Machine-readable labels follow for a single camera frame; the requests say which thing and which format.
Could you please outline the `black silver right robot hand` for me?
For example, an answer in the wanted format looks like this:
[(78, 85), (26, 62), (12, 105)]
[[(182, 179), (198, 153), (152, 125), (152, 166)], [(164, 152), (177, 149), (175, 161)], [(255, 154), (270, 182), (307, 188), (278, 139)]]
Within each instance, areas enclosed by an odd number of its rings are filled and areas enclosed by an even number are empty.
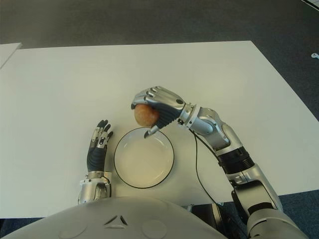
[(159, 119), (152, 125), (151, 129), (146, 131), (144, 138), (155, 134), (179, 118), (186, 105), (179, 95), (161, 86), (151, 87), (136, 94), (131, 109), (134, 110), (137, 105), (141, 104), (151, 106), (159, 113)]

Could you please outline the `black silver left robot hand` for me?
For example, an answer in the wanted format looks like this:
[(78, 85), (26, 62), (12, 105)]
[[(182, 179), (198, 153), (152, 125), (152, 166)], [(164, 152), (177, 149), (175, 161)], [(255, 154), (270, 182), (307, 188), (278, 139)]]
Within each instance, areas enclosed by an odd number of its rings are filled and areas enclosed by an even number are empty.
[(108, 120), (101, 120), (95, 127), (87, 153), (88, 172), (104, 171), (107, 147), (113, 132), (109, 132), (111, 125)]

